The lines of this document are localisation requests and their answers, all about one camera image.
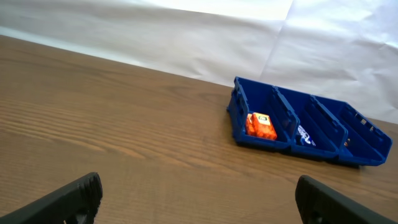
orange snack bag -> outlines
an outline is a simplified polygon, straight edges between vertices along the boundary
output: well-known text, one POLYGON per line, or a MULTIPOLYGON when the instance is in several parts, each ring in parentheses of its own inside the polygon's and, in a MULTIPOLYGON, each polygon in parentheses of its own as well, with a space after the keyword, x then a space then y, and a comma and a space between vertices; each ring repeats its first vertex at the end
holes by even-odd
POLYGON ((271 119, 266 114, 253 113, 252 123, 256 136, 260 138, 275 140, 277 138, 271 119))
POLYGON ((252 121, 252 114, 248 114, 248 117, 246 118, 246 134, 250 136, 256 136, 256 132, 253 127, 253 121, 252 121))

white backdrop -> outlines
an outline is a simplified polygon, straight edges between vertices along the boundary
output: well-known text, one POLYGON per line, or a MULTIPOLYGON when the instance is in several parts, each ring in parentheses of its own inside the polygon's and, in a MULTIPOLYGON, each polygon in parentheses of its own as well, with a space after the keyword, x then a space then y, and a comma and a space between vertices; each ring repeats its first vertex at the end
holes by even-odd
POLYGON ((238 75, 398 123, 398 2, 0 0, 0 34, 232 86, 238 75))

blue and white package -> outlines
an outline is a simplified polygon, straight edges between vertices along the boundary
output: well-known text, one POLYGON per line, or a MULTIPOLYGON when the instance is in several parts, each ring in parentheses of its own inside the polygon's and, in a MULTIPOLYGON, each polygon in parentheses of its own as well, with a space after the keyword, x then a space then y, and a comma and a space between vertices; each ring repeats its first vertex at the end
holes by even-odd
POLYGON ((296 142, 297 144, 302 146, 316 146, 315 142, 311 139, 310 135, 304 130, 301 125, 298 126, 296 142))

brown wooden surface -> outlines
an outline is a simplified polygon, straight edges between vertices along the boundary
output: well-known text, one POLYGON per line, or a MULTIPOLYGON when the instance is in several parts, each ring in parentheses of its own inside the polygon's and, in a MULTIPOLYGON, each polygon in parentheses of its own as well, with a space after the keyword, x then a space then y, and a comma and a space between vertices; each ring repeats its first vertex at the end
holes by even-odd
POLYGON ((0 216, 97 171, 97 223, 300 223, 302 174, 398 221, 396 147, 360 169, 238 147, 230 91, 0 37, 0 216))

blue storage bin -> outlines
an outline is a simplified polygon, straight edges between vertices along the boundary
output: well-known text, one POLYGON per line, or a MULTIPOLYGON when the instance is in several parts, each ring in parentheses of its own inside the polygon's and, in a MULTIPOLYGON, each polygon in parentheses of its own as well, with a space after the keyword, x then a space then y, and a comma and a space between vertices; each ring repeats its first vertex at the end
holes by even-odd
POLYGON ((385 163, 392 140, 353 107, 343 101, 317 96, 348 130, 347 146, 342 145, 338 160, 344 163, 378 166, 385 163))
POLYGON ((302 154, 345 164, 385 163, 392 140, 349 104, 236 77, 227 107, 237 143, 302 154), (248 136, 248 113, 268 114, 275 141, 248 136), (316 146, 296 141, 301 125, 316 146))
POLYGON ((227 110, 231 116, 233 137, 237 143, 264 146, 276 151, 290 149, 298 119, 276 86, 244 78, 235 78, 235 88, 227 110), (245 122, 248 113, 268 114, 277 133, 275 141, 248 136, 245 122))

